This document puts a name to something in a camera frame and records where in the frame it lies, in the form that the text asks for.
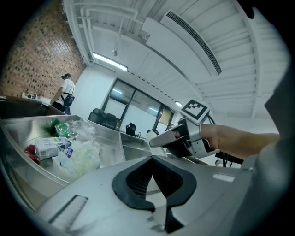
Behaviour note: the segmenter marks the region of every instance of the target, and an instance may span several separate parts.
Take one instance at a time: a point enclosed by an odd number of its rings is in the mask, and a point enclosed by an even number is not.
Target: white t-shirt
[[[61,88],[64,93],[72,94],[75,90],[74,82],[71,79],[65,79],[63,84],[61,85]],[[62,94],[63,98],[65,99],[68,94]],[[56,102],[60,103],[61,105],[64,105],[64,101],[61,97],[59,97]]]

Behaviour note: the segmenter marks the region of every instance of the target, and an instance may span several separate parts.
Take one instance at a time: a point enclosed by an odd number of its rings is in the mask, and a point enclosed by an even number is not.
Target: black bag
[[[64,106],[65,106],[65,107],[70,107],[70,105],[72,105],[72,103],[73,103],[73,101],[74,101],[74,99],[75,99],[75,97],[73,96],[73,92],[72,92],[72,94],[69,94],[69,93],[63,93],[63,94],[68,94],[66,98],[64,98],[64,97],[61,95],[61,99],[64,101]]]

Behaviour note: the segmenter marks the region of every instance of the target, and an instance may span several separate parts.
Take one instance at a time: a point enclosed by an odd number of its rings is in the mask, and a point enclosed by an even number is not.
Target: white ceiling
[[[142,22],[147,17],[160,21],[168,10],[173,10],[206,41],[223,72],[219,76],[208,76],[196,72],[198,65],[188,62],[191,73],[185,78],[177,64],[172,65],[146,46],[148,35],[141,30],[142,23],[128,18],[123,18],[118,55],[114,57],[111,51],[118,42],[122,17],[99,3],[111,4],[117,12],[126,12],[124,7],[135,9],[137,20]],[[64,0],[64,6],[86,63],[94,60],[105,65],[91,57],[90,44],[93,51],[126,65],[133,80],[166,104],[195,99],[210,106],[215,114],[269,118],[264,104],[288,65],[289,53],[276,29],[257,10],[255,18],[250,20],[235,0]],[[107,12],[90,11],[88,30],[81,19],[83,7]],[[169,41],[165,43],[176,47]]]

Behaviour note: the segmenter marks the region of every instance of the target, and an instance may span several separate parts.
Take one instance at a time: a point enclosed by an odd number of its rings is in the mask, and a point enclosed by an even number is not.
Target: brick wall
[[[22,92],[53,98],[70,73],[76,83],[86,65],[63,14],[61,0],[52,0],[19,33],[0,79],[0,95],[20,97]]]

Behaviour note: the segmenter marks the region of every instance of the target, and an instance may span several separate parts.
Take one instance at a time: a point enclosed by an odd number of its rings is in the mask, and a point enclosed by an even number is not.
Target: ceiling light
[[[115,92],[117,92],[117,93],[119,93],[119,94],[122,94],[122,92],[120,92],[120,91],[118,91],[118,90],[115,90],[114,88],[113,88],[113,91],[115,91]]]
[[[183,105],[179,102],[179,101],[176,101],[175,104],[179,107],[182,107]]]
[[[149,109],[151,109],[151,110],[153,110],[153,111],[155,111],[155,112],[158,112],[157,110],[155,110],[155,109],[153,109],[153,108],[151,108],[151,107],[149,107]]]
[[[92,53],[92,54],[93,54],[93,56],[94,56],[95,58],[97,58],[97,59],[99,59],[99,60],[102,60],[102,61],[105,61],[105,62],[107,62],[108,64],[111,64],[111,65],[113,65],[113,66],[115,66],[115,67],[117,67],[117,68],[119,68],[119,69],[121,69],[121,70],[124,70],[124,71],[127,71],[127,70],[128,70],[128,67],[127,67],[127,66],[122,65],[122,64],[120,64],[119,62],[116,62],[116,61],[114,61],[114,60],[112,60],[112,59],[109,59],[109,58],[107,58],[107,57],[105,57],[105,56],[102,56],[102,55],[100,55],[100,54],[98,54],[98,53]]]

